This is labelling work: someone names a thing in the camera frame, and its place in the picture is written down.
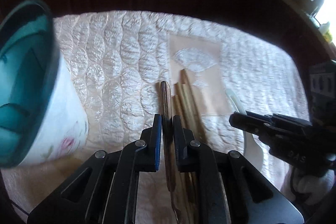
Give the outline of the right hand white glove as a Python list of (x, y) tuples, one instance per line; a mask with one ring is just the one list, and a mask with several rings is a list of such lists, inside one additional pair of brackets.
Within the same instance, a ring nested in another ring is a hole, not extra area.
[(331, 191), (334, 183), (333, 170), (328, 170), (322, 177), (316, 177), (293, 168), (289, 176), (288, 198), (300, 205), (316, 205)]

